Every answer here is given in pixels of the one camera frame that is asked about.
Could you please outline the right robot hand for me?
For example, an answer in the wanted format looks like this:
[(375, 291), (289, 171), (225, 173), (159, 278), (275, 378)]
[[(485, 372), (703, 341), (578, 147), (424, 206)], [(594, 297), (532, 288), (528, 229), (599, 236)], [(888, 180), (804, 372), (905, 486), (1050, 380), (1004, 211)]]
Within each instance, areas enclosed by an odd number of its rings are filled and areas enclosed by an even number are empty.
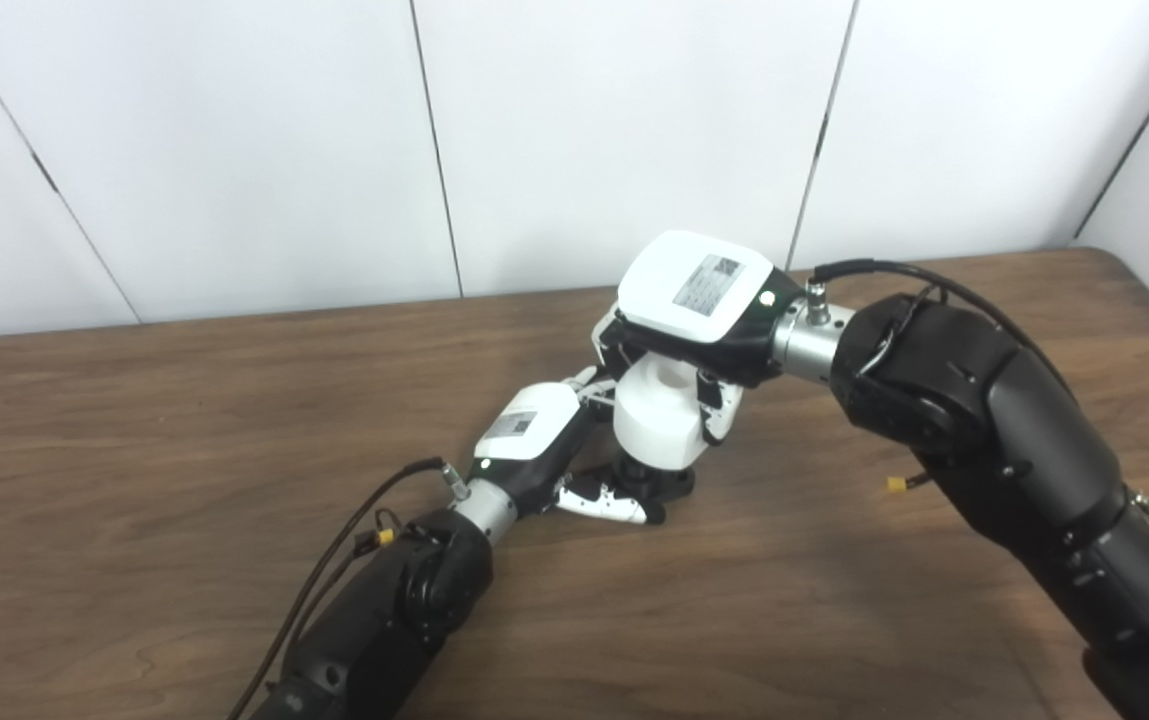
[(592, 341), (615, 379), (625, 450), (680, 466), (728, 438), (740, 400), (779, 377), (776, 336), (804, 288), (761, 251), (668, 231), (629, 265)]

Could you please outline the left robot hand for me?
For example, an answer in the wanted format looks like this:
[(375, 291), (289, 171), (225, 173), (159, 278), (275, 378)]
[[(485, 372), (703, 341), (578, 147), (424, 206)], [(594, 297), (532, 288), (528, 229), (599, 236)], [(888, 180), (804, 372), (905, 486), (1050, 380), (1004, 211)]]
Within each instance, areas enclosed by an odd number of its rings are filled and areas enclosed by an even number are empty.
[(552, 510), (606, 521), (661, 525), (666, 511), (634, 498), (603, 469), (571, 471), (597, 424), (614, 409), (615, 379), (588, 366), (520, 389), (475, 443), (465, 495), (455, 502), (489, 542), (515, 521)]

